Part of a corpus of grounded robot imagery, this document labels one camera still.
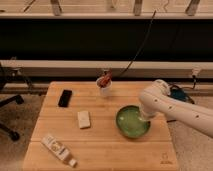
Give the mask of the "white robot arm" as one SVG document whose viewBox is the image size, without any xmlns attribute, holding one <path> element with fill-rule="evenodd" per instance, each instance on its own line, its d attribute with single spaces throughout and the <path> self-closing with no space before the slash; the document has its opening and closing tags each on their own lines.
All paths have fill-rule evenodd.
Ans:
<svg viewBox="0 0 213 171">
<path fill-rule="evenodd" d="M 151 120 L 160 112 L 213 138 L 213 109 L 171 98 L 169 85 L 164 80 L 155 80 L 144 88 L 139 100 L 144 120 Z"/>
</svg>

